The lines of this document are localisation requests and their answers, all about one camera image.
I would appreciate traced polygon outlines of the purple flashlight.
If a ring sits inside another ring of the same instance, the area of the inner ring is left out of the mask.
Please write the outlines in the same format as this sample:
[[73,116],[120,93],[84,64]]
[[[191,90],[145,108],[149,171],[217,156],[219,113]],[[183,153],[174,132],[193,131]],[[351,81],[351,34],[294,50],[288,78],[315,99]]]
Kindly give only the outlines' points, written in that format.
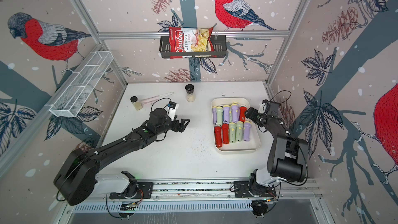
[[213,124],[216,125],[217,124],[217,107],[216,106],[212,107],[212,120],[213,120]]
[[251,122],[245,121],[244,122],[244,133],[243,133],[243,140],[245,142],[250,141],[250,130],[251,130]]
[[231,116],[232,122],[237,123],[239,121],[239,104],[237,102],[231,104]]
[[223,106],[223,122],[229,124],[232,122],[232,113],[231,113],[231,106],[224,105]]

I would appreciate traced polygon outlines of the green flashlight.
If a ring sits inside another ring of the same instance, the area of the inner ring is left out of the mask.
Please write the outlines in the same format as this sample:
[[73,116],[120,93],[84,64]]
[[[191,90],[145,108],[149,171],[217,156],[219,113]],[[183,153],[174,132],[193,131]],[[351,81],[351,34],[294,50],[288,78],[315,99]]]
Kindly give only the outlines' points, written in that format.
[[244,123],[238,121],[236,123],[236,141],[241,142],[243,140]]
[[223,107],[218,106],[216,107],[216,125],[222,126],[223,124]]
[[236,123],[230,122],[229,123],[229,143],[236,142]]

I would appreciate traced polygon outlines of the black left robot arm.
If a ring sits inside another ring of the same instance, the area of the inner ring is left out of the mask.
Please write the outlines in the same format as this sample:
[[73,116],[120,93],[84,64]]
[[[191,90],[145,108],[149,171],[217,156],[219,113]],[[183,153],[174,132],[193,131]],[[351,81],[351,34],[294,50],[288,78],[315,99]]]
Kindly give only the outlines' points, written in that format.
[[158,141],[168,131],[184,132],[190,119],[171,118],[167,111],[157,108],[149,119],[125,137],[97,149],[72,151],[54,179],[58,193],[69,205],[85,201],[99,183],[96,174],[116,160]]

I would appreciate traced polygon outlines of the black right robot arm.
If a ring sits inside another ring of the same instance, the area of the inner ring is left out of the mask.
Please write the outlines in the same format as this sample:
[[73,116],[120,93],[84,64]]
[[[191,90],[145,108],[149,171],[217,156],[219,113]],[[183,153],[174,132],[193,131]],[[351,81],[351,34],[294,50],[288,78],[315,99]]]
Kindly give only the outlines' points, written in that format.
[[259,110],[251,107],[245,111],[247,119],[273,137],[266,168],[256,169],[250,175],[252,189],[271,188],[280,181],[301,186],[308,179],[308,142],[290,133],[279,117],[279,107],[280,103],[263,100]]

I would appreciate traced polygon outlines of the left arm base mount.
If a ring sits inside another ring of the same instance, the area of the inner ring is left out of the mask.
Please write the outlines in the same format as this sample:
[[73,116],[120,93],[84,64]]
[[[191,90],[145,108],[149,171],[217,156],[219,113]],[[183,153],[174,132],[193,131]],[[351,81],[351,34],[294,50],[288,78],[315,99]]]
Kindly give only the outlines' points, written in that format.
[[138,181],[128,171],[122,171],[124,179],[128,180],[128,184],[125,186],[123,191],[111,192],[109,198],[111,200],[127,200],[127,199],[150,199],[153,191],[153,182],[142,182]]

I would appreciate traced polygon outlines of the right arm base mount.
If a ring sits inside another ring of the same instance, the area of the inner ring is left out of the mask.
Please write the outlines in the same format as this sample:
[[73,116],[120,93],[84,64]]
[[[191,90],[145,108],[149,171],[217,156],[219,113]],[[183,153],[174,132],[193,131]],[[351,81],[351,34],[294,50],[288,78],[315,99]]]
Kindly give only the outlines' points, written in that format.
[[236,198],[276,198],[275,188],[258,184],[256,175],[257,169],[250,174],[249,180],[234,181],[230,192],[234,193]]

